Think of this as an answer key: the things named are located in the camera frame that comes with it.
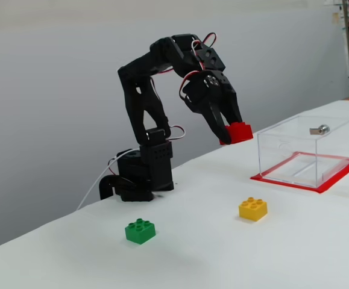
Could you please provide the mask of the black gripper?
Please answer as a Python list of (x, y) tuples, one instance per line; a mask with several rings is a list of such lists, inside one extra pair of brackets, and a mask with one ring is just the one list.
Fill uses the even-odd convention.
[(189, 77), (183, 87), (185, 103), (193, 111), (201, 113), (205, 105), (205, 120), (210, 129), (223, 142), (230, 145), (231, 137), (222, 119), (229, 124), (243, 122), (236, 92), (228, 78), (220, 70), (204, 70)]

